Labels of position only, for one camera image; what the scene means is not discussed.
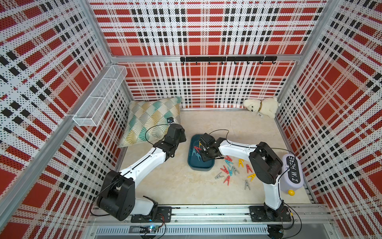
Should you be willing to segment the teal plastic storage box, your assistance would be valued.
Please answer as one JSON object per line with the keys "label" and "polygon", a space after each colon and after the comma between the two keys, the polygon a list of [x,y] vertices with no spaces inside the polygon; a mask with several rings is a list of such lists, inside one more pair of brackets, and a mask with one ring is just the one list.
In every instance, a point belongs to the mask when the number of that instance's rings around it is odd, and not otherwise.
{"label": "teal plastic storage box", "polygon": [[204,162],[201,156],[202,148],[200,146],[200,137],[201,134],[195,134],[192,136],[190,141],[189,153],[188,153],[188,165],[192,170],[195,171],[210,171],[215,161],[209,160]]}

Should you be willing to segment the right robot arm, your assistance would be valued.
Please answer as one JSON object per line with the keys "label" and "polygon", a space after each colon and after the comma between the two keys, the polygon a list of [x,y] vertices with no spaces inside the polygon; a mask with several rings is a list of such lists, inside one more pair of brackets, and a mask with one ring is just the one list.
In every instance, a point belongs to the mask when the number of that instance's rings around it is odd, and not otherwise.
{"label": "right robot arm", "polygon": [[233,156],[250,162],[256,177],[264,186],[265,212],[274,217],[281,214],[284,203],[280,197],[278,180],[282,174],[283,162],[268,144],[261,142],[258,145],[250,145],[231,142],[222,137],[215,139],[208,133],[204,133],[199,142],[203,161]]}

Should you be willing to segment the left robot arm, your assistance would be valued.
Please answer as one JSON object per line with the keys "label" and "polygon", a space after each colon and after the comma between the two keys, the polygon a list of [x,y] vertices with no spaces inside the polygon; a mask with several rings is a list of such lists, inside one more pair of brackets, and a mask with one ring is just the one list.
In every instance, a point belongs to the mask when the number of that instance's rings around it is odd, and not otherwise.
{"label": "left robot arm", "polygon": [[158,202],[146,196],[137,198],[135,189],[157,166],[174,157],[179,144],[185,141],[184,128],[180,124],[170,124],[164,138],[141,159],[126,169],[106,174],[95,198],[96,205],[119,221],[124,221],[129,215],[141,216],[148,221],[159,219]]}

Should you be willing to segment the grey clothespin left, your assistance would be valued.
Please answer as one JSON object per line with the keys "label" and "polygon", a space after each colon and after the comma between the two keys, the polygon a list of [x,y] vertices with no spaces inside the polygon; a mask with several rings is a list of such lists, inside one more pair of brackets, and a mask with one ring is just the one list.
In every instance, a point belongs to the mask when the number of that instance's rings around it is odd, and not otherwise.
{"label": "grey clothespin left", "polygon": [[221,172],[215,177],[215,179],[223,178],[224,176],[221,174]]}

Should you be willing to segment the grey clothespin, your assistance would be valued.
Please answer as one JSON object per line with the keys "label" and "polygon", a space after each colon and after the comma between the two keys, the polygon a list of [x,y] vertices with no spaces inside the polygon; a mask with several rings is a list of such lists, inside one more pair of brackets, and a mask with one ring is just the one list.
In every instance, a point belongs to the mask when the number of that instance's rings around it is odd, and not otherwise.
{"label": "grey clothespin", "polygon": [[215,179],[223,178],[224,176],[221,174],[221,172],[215,177]]}
{"label": "grey clothespin", "polygon": [[248,180],[245,180],[244,190],[251,190],[251,188],[250,188],[250,184],[249,184],[249,181],[248,181]]}
{"label": "grey clothespin", "polygon": [[233,171],[233,174],[234,174],[234,175],[240,173],[240,172],[238,171],[238,169],[237,169],[235,166],[232,166],[232,171]]}

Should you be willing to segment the grey clothespin centre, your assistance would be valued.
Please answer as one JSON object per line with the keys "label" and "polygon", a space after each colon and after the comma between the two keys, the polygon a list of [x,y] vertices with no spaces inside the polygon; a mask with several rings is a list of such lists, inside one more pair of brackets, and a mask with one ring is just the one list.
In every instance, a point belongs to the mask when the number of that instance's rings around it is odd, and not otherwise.
{"label": "grey clothespin centre", "polygon": [[233,174],[234,174],[234,175],[240,173],[240,172],[238,171],[238,169],[237,169],[235,166],[232,166],[232,171],[233,171]]}

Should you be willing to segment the red clothespin bottom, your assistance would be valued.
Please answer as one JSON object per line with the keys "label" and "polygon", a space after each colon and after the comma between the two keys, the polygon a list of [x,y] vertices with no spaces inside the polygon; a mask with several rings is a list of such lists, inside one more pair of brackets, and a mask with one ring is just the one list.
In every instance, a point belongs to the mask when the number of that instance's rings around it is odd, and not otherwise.
{"label": "red clothespin bottom", "polygon": [[227,183],[227,185],[229,185],[229,183],[230,183],[230,176],[227,176],[223,183]]}

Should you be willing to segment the yellow clothespin lower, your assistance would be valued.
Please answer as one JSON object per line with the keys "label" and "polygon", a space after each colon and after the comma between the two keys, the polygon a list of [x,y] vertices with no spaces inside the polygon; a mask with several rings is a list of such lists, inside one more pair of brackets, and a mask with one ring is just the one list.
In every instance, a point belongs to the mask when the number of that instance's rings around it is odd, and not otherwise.
{"label": "yellow clothespin lower", "polygon": [[253,179],[254,179],[255,177],[256,177],[256,174],[255,174],[255,173],[253,173],[253,174],[247,176],[247,178],[249,178],[251,182],[253,181]]}

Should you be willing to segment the grey clothespin bottom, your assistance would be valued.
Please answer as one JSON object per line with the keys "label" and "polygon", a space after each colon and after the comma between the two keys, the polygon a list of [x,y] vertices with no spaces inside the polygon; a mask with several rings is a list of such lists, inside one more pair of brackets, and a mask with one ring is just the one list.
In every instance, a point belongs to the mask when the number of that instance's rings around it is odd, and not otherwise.
{"label": "grey clothespin bottom", "polygon": [[244,190],[251,190],[251,188],[250,188],[250,184],[249,184],[249,181],[248,181],[248,180],[245,180]]}

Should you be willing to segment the patterned cushion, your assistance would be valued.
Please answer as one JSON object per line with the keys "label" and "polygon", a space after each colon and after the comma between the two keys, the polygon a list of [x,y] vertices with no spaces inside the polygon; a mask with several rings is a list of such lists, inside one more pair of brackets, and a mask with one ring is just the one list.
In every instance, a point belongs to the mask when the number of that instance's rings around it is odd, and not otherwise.
{"label": "patterned cushion", "polygon": [[142,142],[154,142],[168,131],[168,118],[181,123],[181,97],[157,101],[131,101],[128,106],[127,127],[118,147],[128,147]]}

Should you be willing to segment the white plush dog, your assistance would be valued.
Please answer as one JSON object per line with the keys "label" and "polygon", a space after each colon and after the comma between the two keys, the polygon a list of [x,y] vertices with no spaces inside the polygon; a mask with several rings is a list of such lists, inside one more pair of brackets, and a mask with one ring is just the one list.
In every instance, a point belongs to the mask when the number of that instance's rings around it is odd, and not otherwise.
{"label": "white plush dog", "polygon": [[246,99],[243,102],[244,108],[246,108],[248,111],[256,113],[261,117],[268,116],[272,119],[276,117],[276,112],[280,105],[281,104],[278,102],[276,97],[267,98],[262,101],[257,99]]}

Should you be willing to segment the green circuit board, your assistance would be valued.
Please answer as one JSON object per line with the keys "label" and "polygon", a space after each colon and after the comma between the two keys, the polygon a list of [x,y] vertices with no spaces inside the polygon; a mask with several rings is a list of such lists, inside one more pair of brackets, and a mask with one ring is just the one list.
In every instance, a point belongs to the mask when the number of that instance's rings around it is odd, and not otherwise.
{"label": "green circuit board", "polygon": [[156,234],[158,231],[158,227],[151,225],[151,226],[140,226],[139,228],[140,234]]}

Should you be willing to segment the aluminium front rail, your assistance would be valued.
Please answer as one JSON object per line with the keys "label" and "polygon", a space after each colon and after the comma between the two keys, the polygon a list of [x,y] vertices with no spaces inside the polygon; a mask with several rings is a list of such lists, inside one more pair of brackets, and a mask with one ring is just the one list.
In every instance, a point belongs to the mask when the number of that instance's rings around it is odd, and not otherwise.
{"label": "aluminium front rail", "polygon": [[292,218],[303,224],[333,222],[328,208],[322,204],[290,204],[280,219],[272,221],[261,205],[171,205],[171,210],[159,209],[158,220],[168,225],[289,223]]}

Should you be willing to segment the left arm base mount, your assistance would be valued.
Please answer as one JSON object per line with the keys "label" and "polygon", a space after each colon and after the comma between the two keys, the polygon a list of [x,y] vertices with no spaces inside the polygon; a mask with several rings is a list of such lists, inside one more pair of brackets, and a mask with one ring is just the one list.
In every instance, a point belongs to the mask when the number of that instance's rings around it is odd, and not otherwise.
{"label": "left arm base mount", "polygon": [[130,221],[132,223],[169,223],[172,209],[171,206],[159,206],[157,201],[143,196],[136,199]]}

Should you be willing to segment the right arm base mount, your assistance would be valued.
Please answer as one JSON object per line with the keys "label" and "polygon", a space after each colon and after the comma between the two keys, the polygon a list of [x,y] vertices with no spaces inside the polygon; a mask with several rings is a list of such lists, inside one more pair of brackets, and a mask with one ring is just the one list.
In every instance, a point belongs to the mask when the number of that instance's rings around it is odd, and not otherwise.
{"label": "right arm base mount", "polygon": [[249,213],[252,222],[291,222],[291,214],[287,206],[281,206],[274,210],[266,205],[250,206]]}

